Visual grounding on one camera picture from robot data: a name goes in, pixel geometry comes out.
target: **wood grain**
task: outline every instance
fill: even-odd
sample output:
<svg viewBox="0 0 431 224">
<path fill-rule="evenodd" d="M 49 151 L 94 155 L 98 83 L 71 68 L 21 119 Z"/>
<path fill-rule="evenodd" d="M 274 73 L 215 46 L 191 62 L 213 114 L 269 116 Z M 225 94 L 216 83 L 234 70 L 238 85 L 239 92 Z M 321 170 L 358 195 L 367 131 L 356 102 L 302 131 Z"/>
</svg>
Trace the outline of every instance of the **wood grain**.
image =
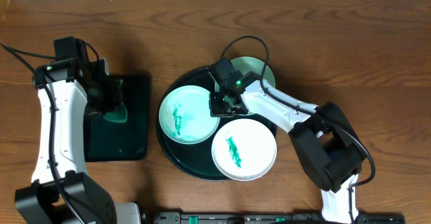
<svg viewBox="0 0 431 224">
<path fill-rule="evenodd" d="M 3 20 L 5 19 L 6 10 L 9 5 L 9 0 L 0 0 L 0 32 Z"/>
<path fill-rule="evenodd" d="M 205 182 L 176 169 L 156 137 L 158 104 L 168 86 L 214 62 L 231 40 L 262 37 L 277 88 L 304 101 L 338 104 L 377 167 L 357 191 L 369 213 L 431 219 L 431 0 L 12 0 L 1 39 L 53 53 L 53 40 L 83 38 L 111 71 L 152 74 L 148 156 L 89 163 L 91 176 L 117 202 L 147 212 L 284 213 L 319 210 L 288 135 L 277 134 L 277 160 L 252 182 Z M 253 41 L 229 57 L 263 58 Z M 34 66 L 47 63 L 31 59 Z M 27 186 L 38 154 L 40 106 L 31 74 L 0 51 L 0 222 L 22 223 L 15 189 Z M 361 178 L 369 174 L 364 163 Z"/>
</svg>

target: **black plate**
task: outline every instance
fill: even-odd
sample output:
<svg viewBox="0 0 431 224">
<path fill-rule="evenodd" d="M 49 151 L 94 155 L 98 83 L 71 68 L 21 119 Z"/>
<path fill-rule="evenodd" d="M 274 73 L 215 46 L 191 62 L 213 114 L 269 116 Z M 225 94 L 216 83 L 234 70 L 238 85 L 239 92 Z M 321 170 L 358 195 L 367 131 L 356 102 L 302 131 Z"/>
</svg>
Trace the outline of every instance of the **black plate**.
<svg viewBox="0 0 431 224">
<path fill-rule="evenodd" d="M 172 90 L 186 85 L 196 85 L 199 87 L 203 87 L 210 92 L 213 92 L 215 86 L 214 84 L 214 80 L 209 74 L 207 67 L 197 69 L 177 79 L 169 87 L 168 91 L 166 91 L 163 96 L 163 99 Z M 159 144 L 163 149 L 163 152 L 177 168 L 179 168 L 186 174 L 189 174 L 202 180 L 229 180 L 228 177 L 223 175 L 218 170 L 218 168 L 213 162 L 213 157 L 211 155 L 211 146 L 214 136 L 216 135 L 218 130 L 220 130 L 221 127 L 224 126 L 226 123 L 241 118 L 253 119 L 264 124 L 274 134 L 274 137 L 277 134 L 277 126 L 266 118 L 263 118 L 262 116 L 259 116 L 257 114 L 251 116 L 236 116 L 233 118 L 221 118 L 217 130 L 207 140 L 197 144 L 186 145 L 177 143 L 176 141 L 170 139 L 166 134 L 164 134 L 162 127 L 160 126 L 158 116 L 159 114 L 157 112 L 157 137 L 159 140 Z"/>
</svg>

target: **mint green plate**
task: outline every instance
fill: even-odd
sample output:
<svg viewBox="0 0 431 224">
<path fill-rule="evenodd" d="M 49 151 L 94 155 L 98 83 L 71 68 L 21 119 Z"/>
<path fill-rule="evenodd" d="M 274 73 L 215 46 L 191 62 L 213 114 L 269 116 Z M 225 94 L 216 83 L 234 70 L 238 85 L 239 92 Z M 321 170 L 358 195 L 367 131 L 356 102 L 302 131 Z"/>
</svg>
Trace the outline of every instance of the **mint green plate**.
<svg viewBox="0 0 431 224">
<path fill-rule="evenodd" d="M 220 118 L 211 117 L 209 91 L 194 85 L 170 92 L 160 105 L 160 126 L 164 134 L 182 144 L 200 143 L 218 127 Z"/>
</svg>

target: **brown tabletop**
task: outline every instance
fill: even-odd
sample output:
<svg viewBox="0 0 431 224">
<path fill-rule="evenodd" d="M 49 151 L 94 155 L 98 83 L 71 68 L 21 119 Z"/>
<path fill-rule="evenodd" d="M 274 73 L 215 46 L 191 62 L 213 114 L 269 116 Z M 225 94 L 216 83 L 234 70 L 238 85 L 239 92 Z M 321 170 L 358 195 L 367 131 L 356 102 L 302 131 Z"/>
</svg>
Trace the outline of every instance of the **brown tabletop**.
<svg viewBox="0 0 431 224">
<path fill-rule="evenodd" d="M 431 220 L 431 0 L 11 0 L 0 39 L 42 54 L 53 40 L 90 42 L 116 74 L 152 75 L 148 155 L 142 161 L 88 163 L 116 202 L 148 212 L 289 213 L 320 211 L 320 190 L 279 129 L 277 159 L 251 182 L 206 182 L 165 157 L 156 136 L 162 95 L 182 74 L 217 60 L 245 34 L 268 44 L 277 88 L 315 104 L 341 107 L 376 162 L 357 189 L 368 213 Z M 263 58 L 261 45 L 229 53 Z M 48 63 L 29 59 L 37 67 Z M 13 198 L 30 185 L 40 136 L 31 74 L 0 50 L 0 222 L 22 223 Z M 370 173 L 368 162 L 360 175 Z"/>
</svg>

